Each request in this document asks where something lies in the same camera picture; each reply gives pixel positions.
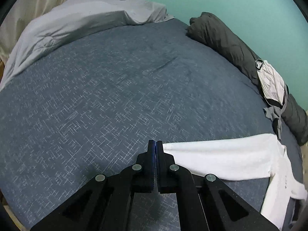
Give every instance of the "curtain fold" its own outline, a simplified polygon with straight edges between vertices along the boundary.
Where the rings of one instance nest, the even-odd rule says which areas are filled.
[[[17,0],[0,26],[0,60],[7,62],[25,27],[66,0]]]

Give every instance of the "bed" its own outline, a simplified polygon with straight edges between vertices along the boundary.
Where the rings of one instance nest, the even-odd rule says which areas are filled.
[[[274,133],[257,88],[188,38],[186,28],[171,19],[86,36],[39,59],[0,92],[0,188],[26,228],[96,174],[134,164],[150,139]],[[281,142],[302,182],[300,147],[282,124]],[[259,211],[269,179],[226,184]],[[130,229],[179,230],[175,195],[137,194]]]

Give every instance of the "green wall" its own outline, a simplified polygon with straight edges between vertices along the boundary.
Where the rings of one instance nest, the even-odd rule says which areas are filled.
[[[280,73],[308,109],[308,23],[293,0],[152,0],[185,23],[202,11],[218,16]]]

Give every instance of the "silver rivet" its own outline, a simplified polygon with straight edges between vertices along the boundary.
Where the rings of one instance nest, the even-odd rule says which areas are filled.
[[[177,171],[177,170],[179,170],[179,166],[178,165],[176,165],[176,164],[173,164],[173,165],[171,165],[170,166],[170,169],[172,170],[172,171]]]
[[[142,168],[142,166],[140,164],[135,164],[132,166],[132,169],[135,170],[135,171],[138,171]]]
[[[206,176],[206,179],[207,179],[208,181],[215,181],[215,180],[216,180],[216,176],[215,176],[215,175],[212,175],[212,174],[208,174],[208,175]]]
[[[105,179],[104,175],[97,175],[97,176],[95,176],[95,180],[96,181],[103,181],[104,179]]]

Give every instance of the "dark gray pillow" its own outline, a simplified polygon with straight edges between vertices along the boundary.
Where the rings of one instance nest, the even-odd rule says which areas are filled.
[[[230,63],[236,66],[263,96],[255,60],[259,57],[236,34],[234,34],[217,16],[202,12],[198,18],[190,19],[187,35],[206,46],[211,47]],[[308,116],[289,94],[287,106],[281,115],[301,146],[308,141]]]

